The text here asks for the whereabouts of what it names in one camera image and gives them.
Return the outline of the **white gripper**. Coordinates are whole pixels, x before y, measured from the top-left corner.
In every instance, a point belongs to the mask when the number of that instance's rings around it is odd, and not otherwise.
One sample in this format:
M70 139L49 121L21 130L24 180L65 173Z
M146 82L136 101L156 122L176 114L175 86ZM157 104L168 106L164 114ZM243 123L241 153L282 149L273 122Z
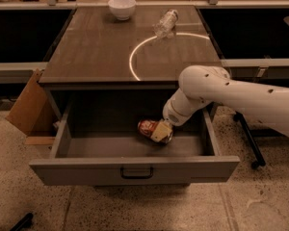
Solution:
M181 115L168 101L163 108L163 119L157 122L150 138L155 142L169 142L172 138L173 126L182 126L188 119L189 115Z

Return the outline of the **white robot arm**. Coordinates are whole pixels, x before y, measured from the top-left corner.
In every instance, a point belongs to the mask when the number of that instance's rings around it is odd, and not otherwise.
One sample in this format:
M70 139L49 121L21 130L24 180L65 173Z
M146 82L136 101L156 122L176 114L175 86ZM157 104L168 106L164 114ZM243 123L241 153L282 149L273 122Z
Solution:
M222 67L192 65L179 75L178 90L163 109L162 123L152 139L160 141L174 126L183 125L198 110L215 102L289 138L289 88L235 81Z

